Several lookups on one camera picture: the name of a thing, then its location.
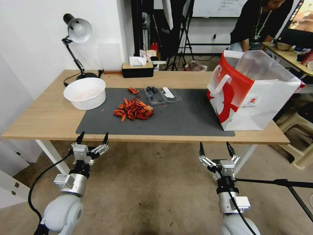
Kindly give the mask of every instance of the plastic stool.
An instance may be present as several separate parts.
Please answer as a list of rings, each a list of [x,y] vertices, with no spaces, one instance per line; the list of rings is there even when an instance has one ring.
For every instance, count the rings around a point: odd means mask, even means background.
[[[279,125],[279,128],[285,133],[293,126],[299,126],[300,129],[310,136],[313,136],[313,102],[304,105],[294,115]],[[304,151],[300,151],[291,144],[280,145],[284,150],[294,156],[291,163],[299,169],[304,169],[313,163],[313,143]]]

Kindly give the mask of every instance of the bag handle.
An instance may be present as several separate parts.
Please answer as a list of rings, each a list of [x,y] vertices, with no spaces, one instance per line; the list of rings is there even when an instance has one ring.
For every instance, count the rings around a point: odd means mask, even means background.
[[[213,75],[212,78],[215,76],[215,73],[218,71],[218,69],[221,68],[220,65],[217,65],[215,67],[215,69],[213,70]],[[227,80],[231,79],[231,76],[229,76],[228,74],[226,74],[222,80],[219,82],[219,84],[216,86],[216,88],[214,88],[211,84],[211,82],[208,84],[208,90],[211,92],[211,94],[217,94],[221,91],[221,89],[223,88],[223,86],[225,85],[225,83],[227,82]]]

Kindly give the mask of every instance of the desk lamp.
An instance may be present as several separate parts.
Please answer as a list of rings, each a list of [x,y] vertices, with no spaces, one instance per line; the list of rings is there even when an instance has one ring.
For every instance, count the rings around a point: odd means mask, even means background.
[[[94,73],[85,73],[84,66],[78,59],[75,58],[74,54],[68,46],[71,42],[86,42],[90,38],[90,35],[92,33],[91,24],[86,20],[74,18],[74,16],[72,16],[71,14],[65,14],[63,16],[63,20],[67,24],[68,35],[62,39],[62,42],[68,49],[69,53],[74,59],[75,64],[81,71],[81,74],[76,78],[76,80],[86,77],[98,77]]]

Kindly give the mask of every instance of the person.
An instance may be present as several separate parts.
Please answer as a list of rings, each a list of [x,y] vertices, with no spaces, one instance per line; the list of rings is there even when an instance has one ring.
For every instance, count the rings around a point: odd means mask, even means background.
[[[232,51],[262,50],[271,42],[292,8],[293,0],[248,0],[231,32]]]

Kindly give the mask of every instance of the lamp shade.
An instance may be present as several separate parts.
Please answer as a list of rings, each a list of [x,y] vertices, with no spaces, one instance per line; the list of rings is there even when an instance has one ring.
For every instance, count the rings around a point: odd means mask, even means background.
[[[92,27],[88,21],[74,18],[71,14],[65,14],[63,20],[67,24],[67,32],[73,42],[82,43],[90,38]]]

